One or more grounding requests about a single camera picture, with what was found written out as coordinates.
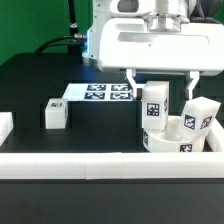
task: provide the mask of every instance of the white container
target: white container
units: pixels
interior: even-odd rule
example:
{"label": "white container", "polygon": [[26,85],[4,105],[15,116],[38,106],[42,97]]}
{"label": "white container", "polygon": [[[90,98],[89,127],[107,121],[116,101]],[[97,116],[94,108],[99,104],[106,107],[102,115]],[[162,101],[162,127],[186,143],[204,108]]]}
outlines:
{"label": "white container", "polygon": [[149,152],[202,152],[204,136],[195,139],[182,137],[179,133],[181,117],[169,116],[167,127],[161,132],[144,129],[143,144]]}
{"label": "white container", "polygon": [[169,82],[148,81],[142,90],[142,128],[164,130],[169,111]]}

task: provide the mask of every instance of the small white block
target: small white block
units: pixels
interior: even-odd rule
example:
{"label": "small white block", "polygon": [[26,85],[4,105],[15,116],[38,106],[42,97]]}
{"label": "small white block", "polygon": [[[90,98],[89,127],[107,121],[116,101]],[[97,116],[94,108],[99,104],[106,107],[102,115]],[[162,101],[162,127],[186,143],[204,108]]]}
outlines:
{"label": "small white block", "polygon": [[202,152],[205,137],[189,140],[179,134],[181,118],[169,116],[167,127],[161,132],[144,129],[143,145],[150,152]]}
{"label": "small white block", "polygon": [[46,129],[63,129],[68,118],[66,99],[50,99],[45,109]]}
{"label": "small white block", "polygon": [[219,110],[220,103],[205,97],[186,102],[181,115],[180,135],[189,139],[206,136]]}
{"label": "small white block", "polygon": [[0,146],[13,129],[12,113],[0,113]]}
{"label": "small white block", "polygon": [[142,91],[142,128],[164,130],[169,110],[169,82],[149,81]]}

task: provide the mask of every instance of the black and white paper sheet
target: black and white paper sheet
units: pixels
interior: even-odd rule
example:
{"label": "black and white paper sheet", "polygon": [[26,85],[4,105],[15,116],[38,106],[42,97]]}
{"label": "black and white paper sheet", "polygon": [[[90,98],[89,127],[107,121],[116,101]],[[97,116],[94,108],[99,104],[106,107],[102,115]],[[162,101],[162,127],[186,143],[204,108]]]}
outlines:
{"label": "black and white paper sheet", "polygon": [[128,84],[69,84],[63,97],[68,101],[132,101]]}

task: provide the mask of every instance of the black table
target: black table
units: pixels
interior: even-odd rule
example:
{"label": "black table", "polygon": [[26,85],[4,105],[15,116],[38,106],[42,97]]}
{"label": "black table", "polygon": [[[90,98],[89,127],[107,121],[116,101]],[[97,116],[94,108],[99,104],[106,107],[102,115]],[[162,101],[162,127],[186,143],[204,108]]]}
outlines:
{"label": "black table", "polygon": [[[139,75],[137,82],[158,76]],[[170,114],[183,109],[182,76],[170,81]],[[0,67],[0,111],[15,128],[2,153],[143,152],[139,102],[73,102],[65,130],[46,130],[44,110],[69,83],[123,83],[66,54],[20,54]],[[222,76],[202,78],[195,95],[222,101]],[[223,108],[218,119],[223,121]],[[0,222],[223,223],[223,179],[1,180]]]}

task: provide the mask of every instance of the white cube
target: white cube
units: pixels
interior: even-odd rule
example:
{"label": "white cube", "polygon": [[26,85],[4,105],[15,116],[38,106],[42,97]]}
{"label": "white cube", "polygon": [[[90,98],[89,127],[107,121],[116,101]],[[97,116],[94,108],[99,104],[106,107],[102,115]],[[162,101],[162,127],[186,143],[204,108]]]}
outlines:
{"label": "white cube", "polygon": [[206,136],[219,110],[220,103],[205,97],[186,102],[181,115],[180,135],[189,139]]}
{"label": "white cube", "polygon": [[0,146],[3,144],[13,129],[12,113],[0,113]]}
{"label": "white cube", "polygon": [[149,81],[142,91],[142,128],[164,130],[169,110],[169,82]]}
{"label": "white cube", "polygon": [[45,109],[46,129],[63,129],[68,118],[66,99],[50,99]]}

